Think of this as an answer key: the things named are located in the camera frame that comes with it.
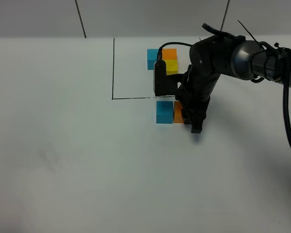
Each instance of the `yellow cube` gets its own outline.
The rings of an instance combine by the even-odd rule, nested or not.
[[[178,74],[178,61],[177,60],[165,60],[167,75]]]

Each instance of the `white wall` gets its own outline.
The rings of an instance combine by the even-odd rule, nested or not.
[[[291,0],[230,0],[224,31],[253,35],[291,34]]]
[[[84,37],[74,0],[0,0],[0,37]]]
[[[78,0],[88,37],[205,35],[220,28],[227,0]]]
[[[203,36],[227,0],[78,0],[87,37]],[[224,30],[291,34],[291,0],[230,0]],[[74,0],[0,0],[0,37],[84,37]]]

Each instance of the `black line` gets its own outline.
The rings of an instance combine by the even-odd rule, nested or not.
[[[133,97],[133,98],[115,98],[113,100],[140,100],[140,99],[156,99],[156,98],[172,98],[174,96],[155,96],[155,97]]]
[[[224,26],[224,23],[225,23],[225,18],[226,18],[226,15],[227,15],[227,10],[228,10],[228,7],[229,7],[229,1],[230,0],[227,0],[227,5],[226,5],[226,9],[225,9],[225,13],[224,13],[224,17],[223,17],[223,21],[222,21],[222,25],[221,25],[220,31],[222,31],[223,26]]]
[[[79,14],[79,18],[80,18],[80,22],[81,22],[82,30],[83,30],[83,33],[84,33],[84,37],[87,38],[87,37],[86,37],[85,30],[84,30],[83,21],[82,21],[82,18],[81,18],[81,14],[80,14],[80,10],[79,10],[79,6],[78,6],[78,3],[77,3],[77,0],[75,0],[75,3],[76,3],[77,10],[78,10],[78,14]]]
[[[113,38],[113,74],[112,74],[112,99],[113,99],[113,89],[114,89],[114,50],[115,50],[115,38]]]

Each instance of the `white surface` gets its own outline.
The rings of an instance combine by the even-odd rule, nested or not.
[[[253,35],[291,34],[291,0],[231,0],[224,31]]]
[[[88,37],[207,35],[220,28],[227,0],[78,0]]]
[[[0,37],[84,37],[74,0],[0,0]]]
[[[192,135],[157,99],[111,100],[112,44],[0,40],[0,225],[291,233],[282,86],[221,77]]]
[[[147,70],[147,49],[158,49],[171,41],[195,44],[199,37],[116,38],[113,98],[154,97],[153,70]],[[170,45],[166,48],[177,49],[178,73],[187,71],[191,63],[190,47]]]

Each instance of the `white table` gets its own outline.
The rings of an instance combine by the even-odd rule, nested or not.
[[[257,39],[291,47],[288,36]],[[143,51],[170,40],[115,39],[114,97],[153,94],[146,63],[139,77],[121,70],[119,60],[143,59],[128,56],[127,44]],[[193,135],[155,123],[158,99],[112,100],[112,82],[111,38],[0,39],[0,225],[291,233],[281,85],[222,76],[203,132]]]

